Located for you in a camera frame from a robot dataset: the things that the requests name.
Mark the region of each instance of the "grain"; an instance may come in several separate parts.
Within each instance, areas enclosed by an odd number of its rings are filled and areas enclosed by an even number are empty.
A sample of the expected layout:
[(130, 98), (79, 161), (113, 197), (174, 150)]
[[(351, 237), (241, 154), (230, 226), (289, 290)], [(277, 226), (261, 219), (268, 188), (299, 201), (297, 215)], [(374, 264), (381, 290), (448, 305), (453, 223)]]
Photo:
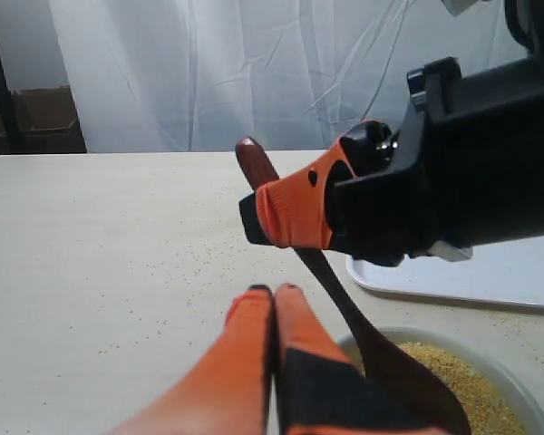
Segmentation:
[(490, 382), (466, 362), (420, 343), (399, 347), (437, 375), (456, 395), (471, 425), (471, 435), (526, 435), (516, 415)]

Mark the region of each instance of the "white tray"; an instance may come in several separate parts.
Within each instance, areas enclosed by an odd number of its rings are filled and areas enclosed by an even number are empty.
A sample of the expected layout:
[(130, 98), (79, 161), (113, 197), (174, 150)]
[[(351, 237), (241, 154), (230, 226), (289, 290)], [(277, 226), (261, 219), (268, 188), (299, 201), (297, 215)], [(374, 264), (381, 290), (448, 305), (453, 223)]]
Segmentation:
[(544, 237), (476, 246), (473, 258), (459, 263), (425, 257), (380, 267), (348, 256), (346, 271), (383, 297), (544, 310)]

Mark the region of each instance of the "white curtain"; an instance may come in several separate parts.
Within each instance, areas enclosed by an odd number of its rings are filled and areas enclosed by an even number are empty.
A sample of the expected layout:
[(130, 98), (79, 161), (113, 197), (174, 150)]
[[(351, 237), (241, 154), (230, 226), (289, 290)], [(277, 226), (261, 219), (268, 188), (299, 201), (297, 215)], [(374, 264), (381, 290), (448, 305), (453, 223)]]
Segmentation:
[(500, 0), (50, 0), (94, 152), (321, 149), (363, 117), (399, 125), (406, 73), (524, 55)]

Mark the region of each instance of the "table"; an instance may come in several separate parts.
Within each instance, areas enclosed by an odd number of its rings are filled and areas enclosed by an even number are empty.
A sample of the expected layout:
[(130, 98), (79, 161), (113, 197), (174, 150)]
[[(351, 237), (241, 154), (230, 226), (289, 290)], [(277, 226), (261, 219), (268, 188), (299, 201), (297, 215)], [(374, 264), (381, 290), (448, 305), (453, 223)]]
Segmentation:
[[(287, 174), (318, 153), (270, 154)], [(248, 192), (231, 153), (0, 157), (0, 434), (110, 429), (198, 360), (252, 283), (303, 286), (328, 332), (345, 336), (291, 250), (246, 241)], [(544, 410), (544, 317), (375, 298), (343, 256), (329, 258), (377, 325), (477, 346)]]

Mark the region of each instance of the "wooden spoon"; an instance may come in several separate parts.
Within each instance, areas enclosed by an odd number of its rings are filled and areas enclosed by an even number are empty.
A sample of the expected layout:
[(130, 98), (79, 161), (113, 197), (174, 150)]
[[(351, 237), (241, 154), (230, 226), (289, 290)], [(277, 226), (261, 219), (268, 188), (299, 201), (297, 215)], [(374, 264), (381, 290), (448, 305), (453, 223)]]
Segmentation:
[[(279, 179), (266, 152), (251, 138), (236, 145), (236, 158), (251, 188)], [(363, 359), (367, 379), (389, 392), (413, 415), (454, 435), (470, 435), (468, 418), (452, 391), (431, 371), (382, 335), (358, 309), (325, 255), (295, 248), (345, 318)]]

